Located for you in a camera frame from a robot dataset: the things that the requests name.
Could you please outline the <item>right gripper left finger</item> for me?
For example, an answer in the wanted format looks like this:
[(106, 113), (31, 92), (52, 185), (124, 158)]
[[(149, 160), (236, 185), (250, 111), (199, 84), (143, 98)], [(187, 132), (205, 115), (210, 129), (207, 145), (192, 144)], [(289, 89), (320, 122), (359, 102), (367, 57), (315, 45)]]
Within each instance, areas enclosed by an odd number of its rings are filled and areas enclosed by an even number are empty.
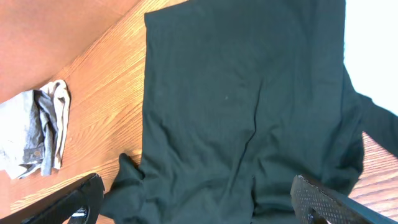
[(102, 178), (91, 173), (1, 219), (1, 223), (96, 223), (104, 198)]

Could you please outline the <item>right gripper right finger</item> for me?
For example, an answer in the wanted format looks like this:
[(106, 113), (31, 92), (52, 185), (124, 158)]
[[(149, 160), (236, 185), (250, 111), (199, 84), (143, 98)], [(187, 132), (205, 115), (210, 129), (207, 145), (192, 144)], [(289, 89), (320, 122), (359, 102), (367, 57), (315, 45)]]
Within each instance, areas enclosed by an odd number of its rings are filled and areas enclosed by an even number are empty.
[(294, 177), (290, 195), (295, 216), (300, 223), (397, 224), (304, 175)]

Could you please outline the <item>black t-shirt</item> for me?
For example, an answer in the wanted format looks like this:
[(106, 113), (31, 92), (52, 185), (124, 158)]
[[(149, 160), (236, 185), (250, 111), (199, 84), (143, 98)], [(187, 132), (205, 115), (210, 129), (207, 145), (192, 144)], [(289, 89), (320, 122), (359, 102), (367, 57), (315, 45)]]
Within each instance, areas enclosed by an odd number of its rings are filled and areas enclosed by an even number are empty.
[(397, 153), (396, 115), (344, 66), (344, 1), (187, 1), (144, 20), (142, 159), (120, 155), (101, 207), (116, 223), (296, 223), (296, 175), (348, 195), (363, 133)]

